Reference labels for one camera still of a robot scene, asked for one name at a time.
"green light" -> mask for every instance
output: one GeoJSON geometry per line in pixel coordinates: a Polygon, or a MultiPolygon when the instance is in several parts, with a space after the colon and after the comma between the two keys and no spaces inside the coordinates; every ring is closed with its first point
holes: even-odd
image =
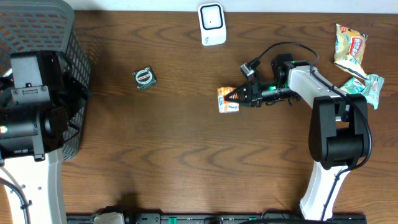
{"type": "Polygon", "coordinates": [[[8,132],[8,128],[5,126],[0,126],[0,133],[7,133],[8,132]]]}

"wooden table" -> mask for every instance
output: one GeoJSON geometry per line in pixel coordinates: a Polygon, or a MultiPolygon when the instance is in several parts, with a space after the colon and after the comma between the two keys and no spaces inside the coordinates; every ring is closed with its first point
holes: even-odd
{"type": "MultiPolygon", "coordinates": [[[[379,109],[368,107],[374,152],[349,174],[334,211],[397,223],[398,16],[377,14],[228,12],[226,43],[204,47],[194,12],[76,12],[95,96],[81,151],[63,167],[67,212],[115,204],[174,213],[293,210],[313,165],[310,107],[301,101],[219,114],[216,89],[245,82],[242,63],[288,40],[315,49],[321,74],[341,86],[351,75],[332,63],[336,23],[369,34],[364,70],[386,81],[379,109]],[[148,65],[158,83],[140,92],[132,72],[148,65]]],[[[291,45],[272,49],[259,67],[265,80],[273,79],[271,59],[286,52],[313,59],[291,45]]],[[[1,223],[10,223],[3,191],[0,206],[1,223]]]]}

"teal snack bag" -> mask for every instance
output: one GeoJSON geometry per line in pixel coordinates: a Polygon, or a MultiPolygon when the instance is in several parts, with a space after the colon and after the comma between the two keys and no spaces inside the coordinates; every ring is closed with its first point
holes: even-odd
{"type": "Polygon", "coordinates": [[[363,85],[356,78],[352,78],[348,80],[340,90],[346,91],[349,94],[361,93],[365,89],[365,85],[363,85]]]}
{"type": "Polygon", "coordinates": [[[379,95],[384,83],[384,78],[376,74],[367,75],[366,78],[368,78],[368,80],[365,80],[366,87],[361,93],[365,96],[366,101],[372,104],[376,110],[379,106],[379,95]]]}

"basket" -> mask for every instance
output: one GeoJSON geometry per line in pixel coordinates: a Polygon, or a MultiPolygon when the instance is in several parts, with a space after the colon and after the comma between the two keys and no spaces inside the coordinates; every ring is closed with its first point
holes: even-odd
{"type": "MultiPolygon", "coordinates": [[[[73,76],[88,88],[90,64],[73,31],[75,14],[73,9],[61,0],[12,0],[0,1],[0,75],[10,69],[10,55],[31,50],[62,51],[70,59],[73,76]]],[[[60,59],[62,69],[66,63],[60,59]]],[[[71,122],[83,129],[85,107],[71,122]]],[[[69,128],[64,139],[75,134],[69,128]]],[[[66,142],[63,159],[71,159],[79,151],[80,136],[66,142]]]]}

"green indicator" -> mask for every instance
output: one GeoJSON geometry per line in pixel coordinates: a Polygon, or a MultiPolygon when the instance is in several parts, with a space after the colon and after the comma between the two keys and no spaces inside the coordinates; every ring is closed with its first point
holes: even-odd
{"type": "Polygon", "coordinates": [[[0,133],[7,133],[8,132],[8,128],[5,126],[0,126],[0,133]]]}
{"type": "Polygon", "coordinates": [[[175,218],[175,217],[170,217],[170,218],[169,218],[169,224],[177,224],[177,218],[175,218]]]}

